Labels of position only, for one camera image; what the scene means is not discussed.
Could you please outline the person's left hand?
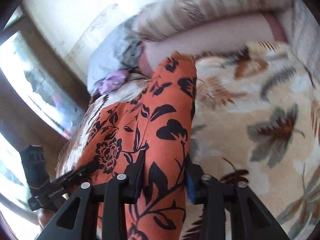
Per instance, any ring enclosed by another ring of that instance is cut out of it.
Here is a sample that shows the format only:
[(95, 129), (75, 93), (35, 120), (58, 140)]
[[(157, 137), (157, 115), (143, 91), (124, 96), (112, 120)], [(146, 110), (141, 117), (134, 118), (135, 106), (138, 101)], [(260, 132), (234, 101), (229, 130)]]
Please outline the person's left hand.
[(40, 208), (37, 214), (37, 219), (41, 229), (44, 229), (50, 220), (54, 217), (56, 212), (51, 209)]

